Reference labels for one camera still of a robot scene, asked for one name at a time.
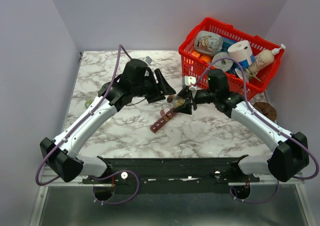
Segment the clear bottle yellow pills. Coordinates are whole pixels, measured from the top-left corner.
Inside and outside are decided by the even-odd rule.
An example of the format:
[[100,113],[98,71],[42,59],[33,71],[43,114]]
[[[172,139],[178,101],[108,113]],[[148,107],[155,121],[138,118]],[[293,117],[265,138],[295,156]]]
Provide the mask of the clear bottle yellow pills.
[[166,100],[173,108],[178,108],[185,103],[185,99],[178,95],[169,95]]

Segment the red weekly pill organizer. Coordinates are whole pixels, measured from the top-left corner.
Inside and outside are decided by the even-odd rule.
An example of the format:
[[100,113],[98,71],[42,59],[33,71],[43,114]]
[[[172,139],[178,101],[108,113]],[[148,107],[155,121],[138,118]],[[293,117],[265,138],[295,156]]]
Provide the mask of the red weekly pill organizer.
[[172,120],[176,116],[176,112],[174,112],[174,107],[172,107],[170,110],[165,112],[164,109],[162,109],[160,113],[160,118],[150,126],[150,130],[153,133],[156,133],[159,131],[164,125],[166,125],[170,120]]

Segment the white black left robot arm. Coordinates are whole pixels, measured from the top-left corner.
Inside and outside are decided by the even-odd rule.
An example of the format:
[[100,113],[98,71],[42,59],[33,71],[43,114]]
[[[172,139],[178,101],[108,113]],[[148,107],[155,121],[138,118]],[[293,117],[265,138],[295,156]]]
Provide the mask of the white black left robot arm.
[[110,180],[111,171],[102,157],[79,157],[87,140],[108,119],[143,97],[149,104],[175,94],[160,69],[151,70],[146,62],[131,59],[123,72],[105,83],[85,112],[65,131],[53,139],[44,138],[40,149],[46,165],[68,183],[78,176],[93,176],[99,183]]

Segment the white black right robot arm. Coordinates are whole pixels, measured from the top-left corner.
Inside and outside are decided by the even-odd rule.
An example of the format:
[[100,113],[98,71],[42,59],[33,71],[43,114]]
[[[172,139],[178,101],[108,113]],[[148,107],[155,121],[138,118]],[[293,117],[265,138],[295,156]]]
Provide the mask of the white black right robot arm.
[[308,141],[303,133],[291,133],[280,127],[254,109],[242,95],[231,92],[221,69],[211,69],[207,76],[207,89],[197,89],[193,76],[182,78],[178,96],[184,103],[174,111],[190,115],[200,104],[214,104],[218,111],[252,131],[271,151],[268,155],[241,157],[230,169],[234,181],[241,182],[251,174],[264,174],[287,182],[309,164]]

